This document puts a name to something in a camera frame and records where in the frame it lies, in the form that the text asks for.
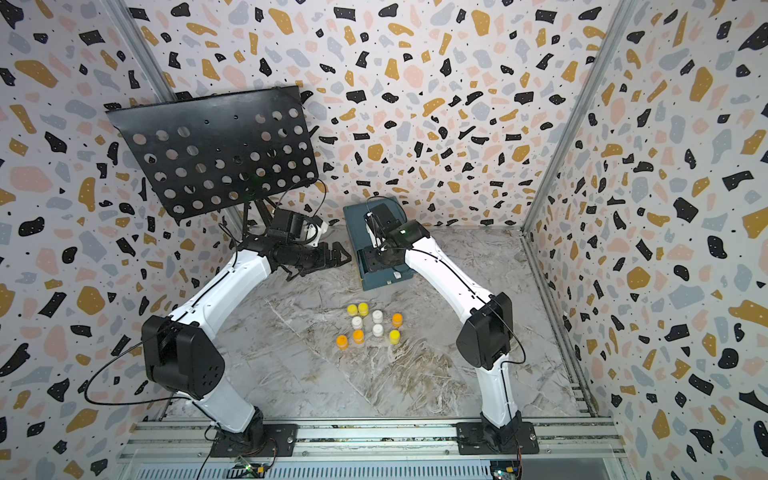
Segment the gray marble surface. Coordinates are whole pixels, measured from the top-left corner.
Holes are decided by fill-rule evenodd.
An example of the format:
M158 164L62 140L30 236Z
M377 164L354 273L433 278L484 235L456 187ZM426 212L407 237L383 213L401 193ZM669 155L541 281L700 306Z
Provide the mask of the gray marble surface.
M519 233L510 230L433 228L441 248L473 280L512 299L515 333L528 355L511 367L515 401L523 416L579 415L568 374L546 318ZM343 228L324 238L351 250ZM352 343L350 303L382 310L385 336ZM389 344L394 313L404 317L402 342ZM235 389L267 417L477 416L481 398L474 369L454 343L461 323L448 303L420 276L363 292L348 263L287 283L273 273L233 311L217 337ZM346 334L347 350L336 348ZM512 355L521 358L513 341ZM199 416L175 401L169 416Z

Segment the metal mounting plate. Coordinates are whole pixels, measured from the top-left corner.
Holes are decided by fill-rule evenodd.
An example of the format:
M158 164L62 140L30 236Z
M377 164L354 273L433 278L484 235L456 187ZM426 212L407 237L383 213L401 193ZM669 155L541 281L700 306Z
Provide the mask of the metal mounting plate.
M176 220L318 177L298 87L107 112Z

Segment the pink speckle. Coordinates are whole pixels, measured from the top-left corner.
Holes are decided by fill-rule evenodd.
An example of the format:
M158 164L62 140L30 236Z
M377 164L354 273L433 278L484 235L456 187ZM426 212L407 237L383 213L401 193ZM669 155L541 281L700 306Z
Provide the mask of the pink speckle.
M616 237L608 244L607 250L609 252L627 253L629 252L629 243Z
M40 253L38 253L38 257L35 260L35 265L37 268L46 272L48 275L56 275L58 273L56 252L50 248L41 248Z
M422 83L424 81L424 72L421 68L411 65L410 67L406 68L405 71L402 73L402 76L406 78L406 81L409 85L411 85L414 88L421 88Z
M65 336L64 327L56 325L48 332L48 336L45 337L43 343L43 351L45 355L52 356L59 362L64 362L67 359L67 338Z
M16 190L43 194L53 187L53 184L37 167L13 167L11 169L11 185Z
M43 330L38 326L23 326L18 332L27 340L36 339L43 334Z
M221 22L219 22L219 19L216 18L216 15L211 13L210 10L208 10L208 7L205 6L205 5L203 5L203 13L205 14L205 18L208 20L208 22L211 25L213 25L214 27L220 27L221 26Z
M78 131L82 134L90 135L93 131L93 125L90 122L82 121L78 125Z
M78 83L78 91L83 97L88 97L93 93L91 86L86 81Z
M710 125L707 123L706 120L704 120L703 118L699 118L694 122L694 125L693 125L694 133L701 135L702 133L707 131L709 127Z
M411 5L411 25L417 28L422 26L422 20L419 18L419 13L414 5Z
M611 103L611 123L617 124L624 118L624 112L626 106L624 105L624 99L619 97Z
M58 22L61 24L62 27L66 28L69 31L74 30L74 27L76 26L76 23L74 23L73 20L63 15L58 16Z
M710 99L710 106L707 107L707 110L713 110L720 106L720 101L723 100L723 96L725 95L725 92L728 90L728 85L721 85L714 90L712 90L712 98Z
M305 34L310 30L309 27L306 26L306 22L304 21L304 15L301 15L301 12L299 12L295 17L293 17L293 20L296 22L296 24L301 28L301 31Z
M242 71L238 70L232 65L227 65L224 67L221 73L224 78L226 78L235 88L239 90L245 90L245 75Z

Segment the patterned wall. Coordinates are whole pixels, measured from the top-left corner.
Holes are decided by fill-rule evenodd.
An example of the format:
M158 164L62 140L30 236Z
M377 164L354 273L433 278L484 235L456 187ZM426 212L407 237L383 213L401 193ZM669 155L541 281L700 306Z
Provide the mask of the patterned wall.
M85 382L213 276L216 215L178 226L108 108L155 102L93 2L0 4L0 477L108 478L158 406L93 406ZM101 402L167 396L136 349L99 376Z
M520 222L616 2L369 3L128 2L180 96L302 86L326 220L378 193L427 224Z
M641 478L768 478L767 6L638 3L533 232Z

